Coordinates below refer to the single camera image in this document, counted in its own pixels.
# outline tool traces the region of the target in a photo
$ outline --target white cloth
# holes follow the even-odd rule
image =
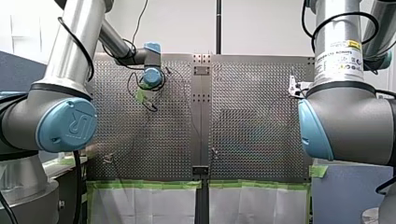
[[[196,189],[95,189],[91,224],[194,224]]]
[[[305,224],[306,190],[225,188],[210,190],[210,223]]]

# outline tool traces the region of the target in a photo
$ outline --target cable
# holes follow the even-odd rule
[[[305,9],[306,9],[305,2],[306,2],[306,0],[303,0],[303,1],[304,1],[304,3],[303,3],[303,11],[301,13],[301,25],[303,26],[303,30],[304,30],[305,34],[312,38],[313,36],[309,33],[308,29],[306,29],[306,26],[305,26]]]
[[[303,30],[304,30],[304,32],[306,33],[306,35],[308,35],[309,37],[311,37],[311,47],[312,47],[312,50],[313,50],[314,52],[315,52],[315,39],[316,39],[316,36],[317,36],[317,34],[319,33],[319,31],[321,30],[321,28],[323,28],[325,25],[327,25],[327,24],[328,24],[329,22],[331,22],[332,20],[337,19],[337,18],[339,18],[339,17],[343,17],[343,16],[363,16],[363,17],[366,17],[367,19],[369,19],[369,20],[374,24],[374,26],[375,26],[375,31],[374,31],[373,35],[370,36],[370,38],[368,38],[368,39],[362,41],[362,42],[361,42],[362,44],[366,44],[366,43],[370,42],[370,41],[371,41],[372,39],[374,39],[374,37],[378,34],[378,31],[379,31],[379,23],[378,23],[378,20],[377,20],[373,15],[371,15],[371,14],[369,14],[369,13],[357,11],[357,12],[346,12],[346,13],[341,13],[341,14],[338,14],[338,15],[335,15],[335,16],[330,17],[329,19],[323,21],[323,22],[315,29],[314,33],[311,35],[311,34],[308,32],[308,30],[306,29],[306,26],[305,26],[305,19],[304,19],[304,18],[305,18],[305,1],[304,1],[304,3],[303,3],[303,10],[302,10],[302,17],[301,17],[301,23],[302,23]]]
[[[11,220],[11,223],[12,224],[18,224],[17,217],[15,217],[14,212],[9,207],[6,199],[4,198],[3,194],[1,193],[1,190],[0,190],[0,203],[3,205],[4,210],[6,210],[8,216],[9,216],[9,219]]]
[[[166,83],[166,75],[165,75],[165,73],[164,73],[162,70],[160,70],[160,73],[161,73],[161,76],[162,76],[162,78],[163,78],[163,81],[162,81],[161,83],[159,83],[158,85],[154,86],[154,87],[146,88],[146,87],[143,87],[143,86],[141,86],[141,85],[139,84],[139,83],[142,81],[143,78],[141,77],[141,78],[139,79],[139,78],[137,77],[137,73],[136,73],[135,71],[133,71],[133,72],[131,73],[131,75],[129,75],[129,77],[128,77],[128,81],[127,81],[127,84],[126,84],[127,91],[129,92],[129,94],[130,94],[131,96],[134,96],[134,94],[133,94],[132,91],[131,91],[131,79],[132,79],[132,76],[135,77],[136,86],[137,86],[139,89],[143,90],[143,91],[160,91],[160,90],[162,90],[162,89],[163,89],[163,86],[164,86],[165,83]],[[142,103],[142,105],[143,105],[148,111],[150,111],[150,112],[157,112],[157,111],[158,111],[158,107],[155,106],[155,105],[151,105],[151,108],[150,108],[148,105],[144,104],[144,103]]]
[[[382,93],[389,96],[393,96],[393,98],[396,98],[396,92],[392,92],[392,91],[375,90],[375,93]]]
[[[387,182],[383,183],[382,185],[380,185],[378,188],[375,189],[375,192],[377,194],[382,194],[385,195],[385,192],[381,192],[381,190],[389,187],[390,185],[396,183],[396,176],[394,176],[392,179],[388,180]]]
[[[122,39],[123,41],[129,43],[131,45],[132,49],[129,49],[129,52],[124,56],[124,57],[116,57],[113,54],[111,54],[110,52],[108,52],[108,50],[106,49],[105,45],[102,44],[102,48],[105,51],[105,53],[110,56],[110,58],[113,58],[114,60],[116,60],[119,64],[121,64],[122,66],[131,69],[131,70],[145,70],[144,68],[136,68],[136,67],[130,67],[127,64],[123,63],[122,60],[127,60],[127,59],[132,59],[134,61],[134,64],[136,64],[136,61],[134,60],[134,56],[136,53],[136,46],[129,40],[127,39]]]
[[[325,25],[327,25],[327,24],[328,24],[329,22],[331,22],[332,20],[337,19],[337,18],[339,18],[339,17],[343,17],[343,16],[363,16],[363,17],[365,17],[365,18],[367,18],[367,19],[369,19],[370,21],[373,22],[373,24],[374,24],[374,26],[375,26],[375,31],[374,31],[374,33],[372,34],[372,36],[370,36],[368,39],[366,39],[366,40],[364,40],[364,41],[361,42],[363,45],[366,44],[366,43],[368,43],[368,42],[370,42],[370,41],[371,41],[372,39],[374,39],[374,37],[378,34],[378,31],[379,31],[379,23],[378,23],[378,20],[377,20],[373,15],[370,15],[370,14],[368,14],[368,13],[366,13],[366,12],[360,12],[360,11],[357,11],[357,12],[346,12],[346,13],[341,13],[341,14],[332,16],[332,17],[330,17],[329,19],[323,21],[323,22],[317,27],[317,29],[315,29],[315,31],[314,31],[314,33],[312,34],[312,37],[311,37],[311,47],[312,47],[312,50],[313,50],[314,52],[315,52],[315,39],[316,39],[316,36],[318,35],[319,31],[321,30],[321,28],[323,28]]]
[[[370,67],[367,63],[363,63],[363,67],[372,72],[374,75],[378,75],[378,71]]]
[[[81,160],[79,159],[78,151],[73,152],[76,162],[76,179],[77,179],[77,192],[76,192],[76,209],[73,219],[73,224],[79,223],[79,215],[81,213],[81,197],[82,197],[82,173],[81,173]]]
[[[384,54],[384,53],[388,52],[388,50],[392,49],[395,45],[396,45],[396,40],[387,49],[382,50],[381,52],[377,53],[376,55],[370,56],[370,57],[365,58],[365,59],[371,59],[371,58],[378,57],[378,55],[381,55],[381,54]]]
[[[139,30],[140,27],[140,21],[142,20],[143,14],[146,11],[146,7],[148,6],[149,0],[146,0],[145,5],[143,6],[142,12],[140,13],[139,19],[137,20],[137,25],[136,25],[136,30],[134,31],[134,37],[132,38],[132,45],[134,44],[134,38],[137,35],[137,31]]]
[[[70,36],[72,36],[73,41],[76,43],[76,45],[78,46],[78,48],[81,50],[81,52],[84,54],[85,58],[87,59],[88,62],[88,66],[91,69],[91,74],[90,77],[88,78],[88,81],[91,81],[93,79],[93,75],[95,73],[95,69],[93,66],[93,61],[91,59],[90,54],[88,53],[88,51],[85,49],[84,45],[81,43],[81,41],[79,41],[79,39],[73,34],[73,32],[69,29],[69,27],[67,27],[66,24],[64,24],[64,19],[62,19],[62,17],[58,17],[58,21],[59,23],[62,25],[62,27],[67,31],[67,33],[70,34]]]

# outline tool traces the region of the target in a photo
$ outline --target pegboard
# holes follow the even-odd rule
[[[292,70],[297,81],[313,80],[314,60],[209,58],[202,66],[194,55],[163,54],[163,70],[177,72],[167,75],[152,113],[128,92],[133,71],[105,54],[95,56],[99,124],[88,149],[90,180],[191,180],[200,162],[215,179],[308,181],[311,160],[302,150],[298,101],[289,98],[288,87]],[[134,94],[134,77],[129,85]]]
[[[212,178],[309,181],[298,101],[287,89],[292,73],[312,81],[312,64],[304,57],[212,57]]]
[[[168,67],[172,74],[165,72],[154,113],[134,98],[136,81],[130,76],[141,76],[140,71],[118,66],[105,54],[95,55],[93,103],[99,123],[88,149],[90,180],[191,179],[191,58],[163,55],[163,71]]]

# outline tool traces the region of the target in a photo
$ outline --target perforated metal panel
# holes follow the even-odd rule
[[[191,56],[163,55],[167,75],[157,93],[158,112],[149,112],[127,89],[131,70],[105,54],[95,56],[94,100],[99,124],[89,146],[88,178],[191,179]],[[130,84],[135,94],[136,83]]]
[[[212,178],[306,182],[305,156],[295,99],[288,96],[292,70],[313,79],[302,57],[213,56],[209,163]]]

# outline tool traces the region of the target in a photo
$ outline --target metal bracket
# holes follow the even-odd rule
[[[210,67],[209,66],[194,66],[195,76],[209,76]]]
[[[208,166],[192,166],[192,174],[193,175],[208,175],[209,167]]]
[[[304,92],[310,89],[312,82],[296,82],[294,76],[290,76],[289,94],[292,97],[304,99]]]

